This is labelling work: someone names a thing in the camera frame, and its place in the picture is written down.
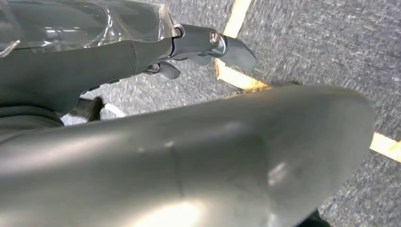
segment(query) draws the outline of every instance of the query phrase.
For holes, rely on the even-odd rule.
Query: person's foot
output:
[[[316,210],[308,219],[303,221],[297,227],[330,227],[330,224],[323,220]]]

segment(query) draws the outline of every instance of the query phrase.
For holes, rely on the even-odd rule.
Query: metal screw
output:
[[[218,44],[219,39],[220,39],[220,35],[215,30],[210,32],[210,42],[212,44],[214,44],[214,45]]]

